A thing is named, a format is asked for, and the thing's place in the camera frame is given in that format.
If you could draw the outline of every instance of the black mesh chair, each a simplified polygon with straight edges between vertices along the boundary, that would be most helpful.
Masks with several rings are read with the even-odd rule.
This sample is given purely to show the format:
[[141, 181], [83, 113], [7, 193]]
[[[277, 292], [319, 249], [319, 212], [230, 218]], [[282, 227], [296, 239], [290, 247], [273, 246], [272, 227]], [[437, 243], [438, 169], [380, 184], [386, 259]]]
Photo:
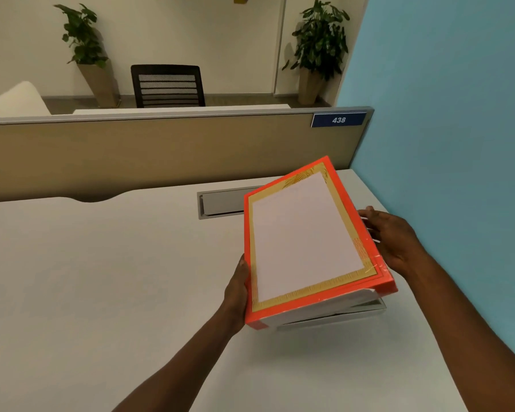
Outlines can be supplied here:
[[132, 65], [137, 108], [204, 107], [200, 68], [192, 65]]

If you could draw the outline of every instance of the person's hand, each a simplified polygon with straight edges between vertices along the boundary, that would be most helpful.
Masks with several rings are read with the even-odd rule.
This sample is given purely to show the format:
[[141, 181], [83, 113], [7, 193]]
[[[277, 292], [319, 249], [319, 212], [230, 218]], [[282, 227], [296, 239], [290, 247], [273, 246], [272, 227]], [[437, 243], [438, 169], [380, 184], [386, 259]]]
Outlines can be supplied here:
[[405, 279], [412, 274], [413, 262], [428, 256], [408, 222], [396, 215], [376, 211], [373, 207], [359, 210], [370, 235], [387, 265]]
[[234, 275], [225, 288], [225, 297], [221, 304], [220, 311], [226, 315], [226, 319], [232, 322], [233, 334], [239, 332], [244, 327], [244, 312], [248, 292], [245, 286], [246, 279], [250, 274], [248, 264], [244, 260], [244, 254], [238, 261]]

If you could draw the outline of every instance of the tall tapered planter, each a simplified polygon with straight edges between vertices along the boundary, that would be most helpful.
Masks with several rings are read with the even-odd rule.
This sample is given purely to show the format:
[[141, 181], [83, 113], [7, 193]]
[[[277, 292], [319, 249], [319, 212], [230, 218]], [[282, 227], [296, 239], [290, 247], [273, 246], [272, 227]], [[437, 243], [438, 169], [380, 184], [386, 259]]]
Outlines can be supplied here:
[[100, 108], [116, 108], [120, 104], [118, 85], [112, 75], [111, 61], [108, 59], [104, 68], [97, 65], [81, 65], [82, 72]]
[[312, 105], [317, 100], [318, 93], [326, 81], [317, 71], [310, 72], [307, 68], [299, 69], [299, 95], [298, 103]]

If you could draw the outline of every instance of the blue wall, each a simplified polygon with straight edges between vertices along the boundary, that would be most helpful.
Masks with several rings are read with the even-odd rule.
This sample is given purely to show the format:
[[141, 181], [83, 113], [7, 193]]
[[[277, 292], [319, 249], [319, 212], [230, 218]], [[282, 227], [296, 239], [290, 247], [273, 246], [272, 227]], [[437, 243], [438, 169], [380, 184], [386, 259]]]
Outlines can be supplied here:
[[515, 0], [370, 0], [338, 100], [353, 168], [515, 351]]

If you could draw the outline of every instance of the person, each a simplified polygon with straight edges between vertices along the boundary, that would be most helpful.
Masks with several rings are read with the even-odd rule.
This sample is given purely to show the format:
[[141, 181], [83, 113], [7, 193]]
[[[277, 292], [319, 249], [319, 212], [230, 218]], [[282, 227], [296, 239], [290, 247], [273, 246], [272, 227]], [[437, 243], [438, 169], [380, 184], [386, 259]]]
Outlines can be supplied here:
[[[515, 354], [490, 329], [402, 218], [359, 211], [387, 265], [408, 282], [470, 412], [515, 411]], [[223, 303], [194, 337], [113, 412], [185, 412], [244, 326], [249, 274], [240, 258]]]

